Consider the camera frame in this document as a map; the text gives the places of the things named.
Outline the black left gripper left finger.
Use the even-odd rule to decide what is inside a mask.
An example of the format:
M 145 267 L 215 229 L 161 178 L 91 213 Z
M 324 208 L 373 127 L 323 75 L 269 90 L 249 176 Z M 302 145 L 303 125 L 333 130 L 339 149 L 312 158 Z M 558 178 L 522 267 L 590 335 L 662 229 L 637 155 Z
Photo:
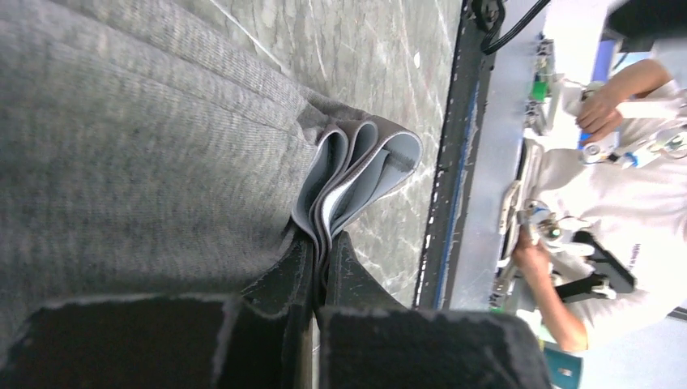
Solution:
M 25 323 L 4 388 L 305 388 L 314 248 L 239 293 L 60 301 Z

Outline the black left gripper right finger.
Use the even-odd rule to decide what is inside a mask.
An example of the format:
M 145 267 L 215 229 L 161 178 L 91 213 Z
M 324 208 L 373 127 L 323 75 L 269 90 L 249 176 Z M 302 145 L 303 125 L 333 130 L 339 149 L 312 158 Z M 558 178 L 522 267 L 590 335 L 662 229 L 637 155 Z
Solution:
M 321 388 L 549 388 L 529 326 L 509 314 L 412 310 L 360 264 L 347 233 L 318 312 Z

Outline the grey boxer briefs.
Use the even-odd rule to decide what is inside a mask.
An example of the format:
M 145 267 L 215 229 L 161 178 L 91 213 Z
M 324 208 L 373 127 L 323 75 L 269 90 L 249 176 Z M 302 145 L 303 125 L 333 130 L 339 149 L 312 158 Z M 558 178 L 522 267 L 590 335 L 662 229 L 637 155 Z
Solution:
M 177 2 L 4 1 L 1 350 L 48 300 L 244 284 L 421 154 Z

